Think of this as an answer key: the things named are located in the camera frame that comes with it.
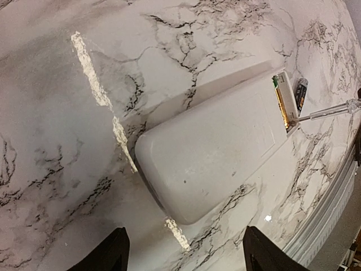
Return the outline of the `gold green AAA battery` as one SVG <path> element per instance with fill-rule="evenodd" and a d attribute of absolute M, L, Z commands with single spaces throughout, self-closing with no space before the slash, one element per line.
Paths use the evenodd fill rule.
<path fill-rule="evenodd" d="M 282 115 L 282 118 L 283 118 L 284 126 L 285 126 L 286 129 L 288 129 L 290 127 L 290 122 L 289 122 L 287 112 L 286 112 L 286 109 L 285 109 L 285 106 L 284 106 L 283 97 L 281 95 L 281 89 L 280 89 L 280 85 L 279 85 L 279 76 L 274 75 L 272 77 L 272 82 L 274 84 L 275 93 L 276 93 L 276 97 L 277 97 L 277 100 L 278 100 L 281 115 Z"/>

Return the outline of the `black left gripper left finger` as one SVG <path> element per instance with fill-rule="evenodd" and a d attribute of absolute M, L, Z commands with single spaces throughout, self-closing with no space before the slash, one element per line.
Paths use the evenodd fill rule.
<path fill-rule="evenodd" d="M 127 271 L 130 240 L 125 228 L 116 228 L 69 271 Z"/>

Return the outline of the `white remote control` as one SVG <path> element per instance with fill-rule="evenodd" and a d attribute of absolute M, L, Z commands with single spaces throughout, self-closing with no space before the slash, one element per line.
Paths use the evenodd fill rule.
<path fill-rule="evenodd" d="M 285 67 L 239 83 L 142 134 L 135 156 L 164 212 L 190 225 L 229 197 L 292 135 L 285 128 L 272 77 L 289 122 L 298 111 Z"/>

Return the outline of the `front aluminium rail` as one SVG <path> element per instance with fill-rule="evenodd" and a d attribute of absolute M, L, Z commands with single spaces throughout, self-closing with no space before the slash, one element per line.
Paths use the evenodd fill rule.
<path fill-rule="evenodd" d="M 348 154 L 341 171 L 302 229 L 283 248 L 291 259 L 304 267 L 310 265 L 339 221 L 353 193 L 358 163 L 354 150 Z"/>

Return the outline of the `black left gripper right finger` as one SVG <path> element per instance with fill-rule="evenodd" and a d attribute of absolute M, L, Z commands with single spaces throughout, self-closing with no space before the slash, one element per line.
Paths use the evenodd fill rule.
<path fill-rule="evenodd" d="M 287 256 L 255 226 L 246 227 L 243 249 L 247 271 L 308 271 Z"/>

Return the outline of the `black silver AAA battery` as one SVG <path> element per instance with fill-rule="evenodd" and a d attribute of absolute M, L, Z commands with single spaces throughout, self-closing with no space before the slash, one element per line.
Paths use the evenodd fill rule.
<path fill-rule="evenodd" d="M 308 80 L 307 79 L 300 78 L 298 80 L 297 87 L 296 87 L 296 93 L 295 93 L 295 96 L 294 96 L 295 101 L 296 101 L 298 114 L 300 114 L 301 111 L 302 111 L 302 107 L 303 107 L 306 92 L 307 92 L 307 86 L 308 86 Z"/>

